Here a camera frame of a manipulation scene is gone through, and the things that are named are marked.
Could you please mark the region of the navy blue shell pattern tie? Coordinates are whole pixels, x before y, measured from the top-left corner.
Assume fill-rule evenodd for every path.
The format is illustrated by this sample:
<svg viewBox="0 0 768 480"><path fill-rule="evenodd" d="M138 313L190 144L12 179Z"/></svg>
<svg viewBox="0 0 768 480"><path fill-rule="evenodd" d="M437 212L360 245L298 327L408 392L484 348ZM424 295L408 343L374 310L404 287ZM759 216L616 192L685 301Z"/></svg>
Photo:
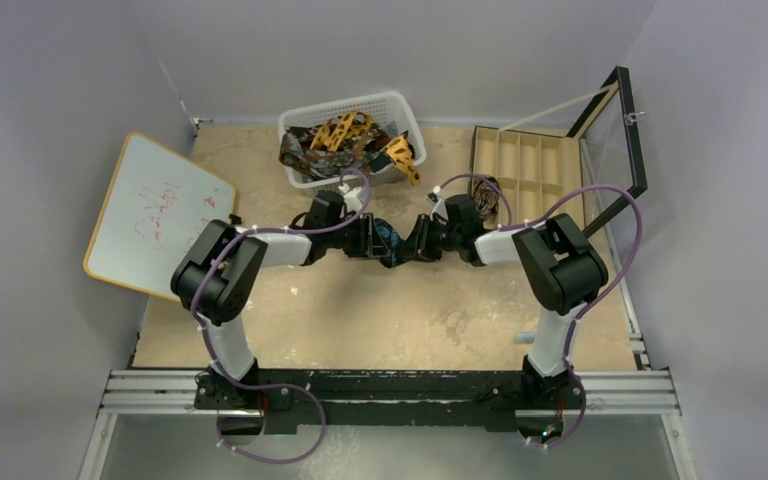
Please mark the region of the navy blue shell pattern tie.
<svg viewBox="0 0 768 480"><path fill-rule="evenodd" d="M379 235L389 249L389 253L379 259L381 265L392 269L404 264L406 260L402 258L399 253L399 248L402 244L402 238L398 231L390 223L383 219L376 219L375 225Z"/></svg>

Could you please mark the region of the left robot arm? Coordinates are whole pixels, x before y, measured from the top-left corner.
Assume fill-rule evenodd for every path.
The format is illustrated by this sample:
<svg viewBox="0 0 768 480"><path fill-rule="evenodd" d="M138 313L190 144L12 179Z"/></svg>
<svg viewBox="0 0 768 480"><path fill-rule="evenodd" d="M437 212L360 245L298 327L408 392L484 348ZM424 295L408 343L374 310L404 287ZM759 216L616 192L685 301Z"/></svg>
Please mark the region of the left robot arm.
<svg viewBox="0 0 768 480"><path fill-rule="evenodd" d="M361 198L326 191L285 227L242 227L211 220L180 261L170 290L197 323L210 367L224 377L219 395L232 408L257 399L256 364L241 315L259 273L310 266L331 250L364 260L392 257L389 225L366 212Z"/></svg>

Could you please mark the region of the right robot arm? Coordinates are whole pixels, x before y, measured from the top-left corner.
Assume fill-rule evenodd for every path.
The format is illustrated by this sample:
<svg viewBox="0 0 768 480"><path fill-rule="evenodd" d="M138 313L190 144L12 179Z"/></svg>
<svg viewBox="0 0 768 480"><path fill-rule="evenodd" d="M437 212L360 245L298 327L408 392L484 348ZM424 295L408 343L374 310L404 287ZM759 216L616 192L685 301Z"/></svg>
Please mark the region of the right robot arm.
<svg viewBox="0 0 768 480"><path fill-rule="evenodd" d="M470 195L449 197L442 206L443 216L417 218L411 234L396 248L396 260L436 262L445 252L455 252L474 267L519 263L541 307L534 341L524 358L521 392L533 406L548 405L571 377L573 324L608 283L604 261L566 213L536 226L490 230Z"/></svg>

